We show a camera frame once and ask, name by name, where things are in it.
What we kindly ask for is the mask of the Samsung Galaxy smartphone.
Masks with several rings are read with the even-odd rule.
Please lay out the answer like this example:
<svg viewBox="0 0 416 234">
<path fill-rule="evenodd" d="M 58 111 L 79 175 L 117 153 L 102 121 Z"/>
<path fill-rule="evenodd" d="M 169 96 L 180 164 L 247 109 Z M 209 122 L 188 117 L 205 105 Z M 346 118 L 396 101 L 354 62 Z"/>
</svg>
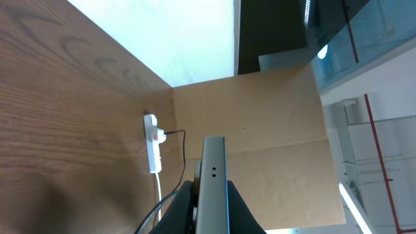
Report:
<svg viewBox="0 0 416 234">
<path fill-rule="evenodd" d="M 225 138 L 206 136 L 201 158 L 196 234 L 229 234 Z"/>
</svg>

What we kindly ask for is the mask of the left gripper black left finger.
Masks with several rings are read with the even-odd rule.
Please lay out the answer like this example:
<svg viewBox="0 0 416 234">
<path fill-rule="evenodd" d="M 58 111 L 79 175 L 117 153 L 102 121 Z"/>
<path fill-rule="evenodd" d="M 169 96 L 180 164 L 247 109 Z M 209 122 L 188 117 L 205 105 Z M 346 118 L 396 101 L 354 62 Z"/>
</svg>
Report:
<svg viewBox="0 0 416 234">
<path fill-rule="evenodd" d="M 161 221 L 149 234 L 187 234 L 192 223 L 192 189 L 193 182 L 185 181 Z"/>
</svg>

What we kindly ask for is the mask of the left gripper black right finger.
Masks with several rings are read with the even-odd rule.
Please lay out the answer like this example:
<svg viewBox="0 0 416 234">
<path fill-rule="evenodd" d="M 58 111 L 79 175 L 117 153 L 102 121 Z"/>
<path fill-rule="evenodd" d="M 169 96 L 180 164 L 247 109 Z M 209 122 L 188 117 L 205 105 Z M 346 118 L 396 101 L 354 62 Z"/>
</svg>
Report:
<svg viewBox="0 0 416 234">
<path fill-rule="evenodd" d="M 230 233 L 266 234 L 230 180 L 227 181 L 227 189 Z"/>
</svg>

